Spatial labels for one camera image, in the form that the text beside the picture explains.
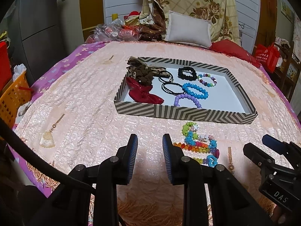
pendant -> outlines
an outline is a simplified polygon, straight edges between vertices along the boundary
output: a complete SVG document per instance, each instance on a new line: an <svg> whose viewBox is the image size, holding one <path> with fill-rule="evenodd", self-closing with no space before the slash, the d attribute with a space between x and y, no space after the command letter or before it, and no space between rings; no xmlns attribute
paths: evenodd
<svg viewBox="0 0 301 226"><path fill-rule="evenodd" d="M51 132L43 133L43 136L40 141L40 146L44 148L53 148L55 146Z"/></svg>

red bow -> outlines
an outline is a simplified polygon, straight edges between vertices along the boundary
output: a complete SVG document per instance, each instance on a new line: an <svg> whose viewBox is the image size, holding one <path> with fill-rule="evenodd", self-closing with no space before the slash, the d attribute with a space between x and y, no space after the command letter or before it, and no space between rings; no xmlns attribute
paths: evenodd
<svg viewBox="0 0 301 226"><path fill-rule="evenodd" d="M164 102L164 99L158 97L157 95L149 93L149 91L153 88L152 85L142 86L132 77L127 77L126 83L129 85L130 88L133 88L129 91L128 94L136 102L155 105L160 105Z"/></svg>

red box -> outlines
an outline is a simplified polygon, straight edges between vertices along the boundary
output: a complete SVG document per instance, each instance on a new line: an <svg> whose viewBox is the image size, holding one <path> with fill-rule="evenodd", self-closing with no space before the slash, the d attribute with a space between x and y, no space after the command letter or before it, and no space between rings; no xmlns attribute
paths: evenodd
<svg viewBox="0 0 301 226"><path fill-rule="evenodd" d="M0 90L5 87L11 78L11 67L7 54L7 47L6 43L2 41L0 42Z"/></svg>

quilted bedspread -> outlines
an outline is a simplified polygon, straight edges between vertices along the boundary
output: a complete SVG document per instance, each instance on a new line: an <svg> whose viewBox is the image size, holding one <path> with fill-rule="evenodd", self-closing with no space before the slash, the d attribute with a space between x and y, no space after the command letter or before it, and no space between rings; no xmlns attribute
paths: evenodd
<svg viewBox="0 0 301 226"><path fill-rule="evenodd" d="M270 134L298 144L300 129L262 71L246 61L189 46L111 42L56 80L32 104L15 132L40 157L64 173L77 164L100 164L126 145L131 133L136 133L138 151L133 178L128 186L118 187L119 213L125 221L137 225L180 225L183 187L169 183L162 136L169 133L173 142L183 142L181 129L186 123L117 114L113 100L130 56L177 58L228 68L252 100L258 116L250 125L198 122L203 133L217 140L219 163L228 167L228 147L231 147L234 175L257 200L259 169L244 157L244 144L252 142L274 157L277 164L289 167L285 157L262 145L261 138ZM65 115L53 132L55 146L40 146L42 134L62 114ZM204 158L203 154L186 150L184 154ZM57 185L48 181L52 185L46 183L47 186Z"/></svg>

black hair tie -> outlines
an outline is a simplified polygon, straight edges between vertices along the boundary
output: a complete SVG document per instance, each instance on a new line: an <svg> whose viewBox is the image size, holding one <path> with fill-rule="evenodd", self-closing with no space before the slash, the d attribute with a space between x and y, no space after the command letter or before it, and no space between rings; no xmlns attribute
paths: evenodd
<svg viewBox="0 0 301 226"><path fill-rule="evenodd" d="M175 83L175 82L164 82L164 83L161 85L161 89L162 89L164 92L168 93L168 94L172 94L172 95L175 95L175 96L177 96L177 95L179 95L179 94L185 94L184 90L183 90L183 92L173 92L172 90L168 89L168 88L166 87L166 85L176 85L176 86L181 87L182 90L183 90L183 88L182 88L182 85L180 85L180 84L178 84L178 83Z"/></svg>
<svg viewBox="0 0 301 226"><path fill-rule="evenodd" d="M183 71L191 71L192 76L184 75ZM187 67L187 66L185 66L183 68L179 68L178 77L181 78L182 80L187 80L187 81L195 81L198 78L197 73L195 72L194 68Z"/></svg>
<svg viewBox="0 0 301 226"><path fill-rule="evenodd" d="M162 79L161 73L165 73L165 72L170 75L170 79L168 81ZM167 71L167 70L161 70L161 71L158 72L158 74L159 74L159 79L162 82L173 82L173 75L169 71Z"/></svg>

